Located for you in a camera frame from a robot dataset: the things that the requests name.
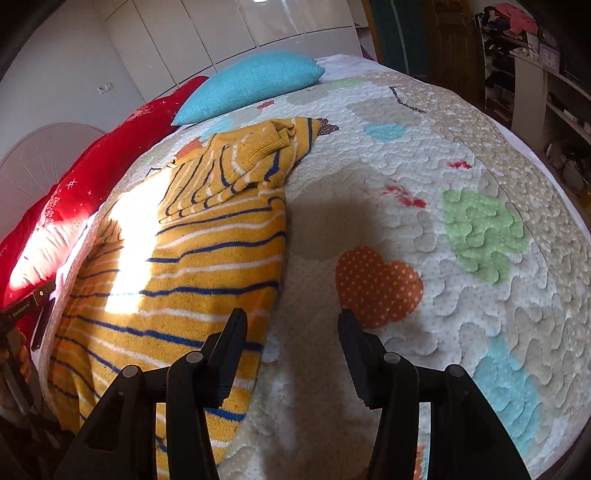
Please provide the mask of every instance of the patchwork quilt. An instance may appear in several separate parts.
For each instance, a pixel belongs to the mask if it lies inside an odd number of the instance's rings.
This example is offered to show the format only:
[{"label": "patchwork quilt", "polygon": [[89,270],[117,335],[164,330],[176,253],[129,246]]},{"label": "patchwork quilt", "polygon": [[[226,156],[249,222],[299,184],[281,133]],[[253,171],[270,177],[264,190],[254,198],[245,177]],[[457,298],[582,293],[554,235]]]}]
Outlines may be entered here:
[{"label": "patchwork quilt", "polygon": [[[102,212],[183,148],[289,116],[323,127],[285,187],[282,291],[221,477],[347,479],[367,466],[379,411],[355,393],[336,330],[343,307],[417,365],[466,368],[539,476],[591,414],[591,247],[545,175],[454,93],[377,73],[228,113],[140,157]],[[429,421],[423,405],[417,479]]]}]

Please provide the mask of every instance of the orange polka dot heart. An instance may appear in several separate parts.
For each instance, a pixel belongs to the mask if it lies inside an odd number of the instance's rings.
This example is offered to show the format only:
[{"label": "orange polka dot heart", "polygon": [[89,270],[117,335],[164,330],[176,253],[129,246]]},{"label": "orange polka dot heart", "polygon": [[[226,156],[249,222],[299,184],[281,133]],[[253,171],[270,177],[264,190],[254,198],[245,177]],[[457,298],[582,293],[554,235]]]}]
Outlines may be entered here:
[{"label": "orange polka dot heart", "polygon": [[402,262],[384,263],[370,247],[348,250],[336,264],[340,305],[353,310],[362,327],[405,319],[423,298],[423,282]]}]

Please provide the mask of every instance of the pink clothing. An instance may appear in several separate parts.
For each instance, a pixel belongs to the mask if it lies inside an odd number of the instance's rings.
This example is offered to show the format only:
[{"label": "pink clothing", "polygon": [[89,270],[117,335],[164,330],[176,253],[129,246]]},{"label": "pink clothing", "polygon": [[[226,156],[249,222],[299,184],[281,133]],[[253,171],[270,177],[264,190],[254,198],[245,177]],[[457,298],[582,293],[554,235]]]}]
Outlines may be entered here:
[{"label": "pink clothing", "polygon": [[495,8],[509,18],[511,31],[515,35],[520,35],[524,30],[534,35],[538,34],[538,24],[523,10],[510,4],[498,4]]}]

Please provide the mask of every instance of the clock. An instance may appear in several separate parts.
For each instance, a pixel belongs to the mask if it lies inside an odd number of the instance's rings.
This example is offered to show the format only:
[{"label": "clock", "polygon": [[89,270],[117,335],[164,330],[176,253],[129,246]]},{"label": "clock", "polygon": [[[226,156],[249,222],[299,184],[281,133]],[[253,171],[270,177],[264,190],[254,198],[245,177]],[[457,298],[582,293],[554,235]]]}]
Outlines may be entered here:
[{"label": "clock", "polygon": [[548,45],[540,44],[540,63],[556,75],[560,74],[560,52]]}]

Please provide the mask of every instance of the round headboard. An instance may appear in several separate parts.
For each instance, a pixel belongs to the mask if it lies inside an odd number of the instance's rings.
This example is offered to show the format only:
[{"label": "round headboard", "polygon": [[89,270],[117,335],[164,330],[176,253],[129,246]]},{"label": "round headboard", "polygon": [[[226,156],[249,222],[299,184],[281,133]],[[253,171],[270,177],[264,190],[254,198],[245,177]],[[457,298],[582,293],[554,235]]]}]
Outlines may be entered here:
[{"label": "round headboard", "polygon": [[90,125],[46,125],[24,137],[0,160],[0,240],[102,135]]}]

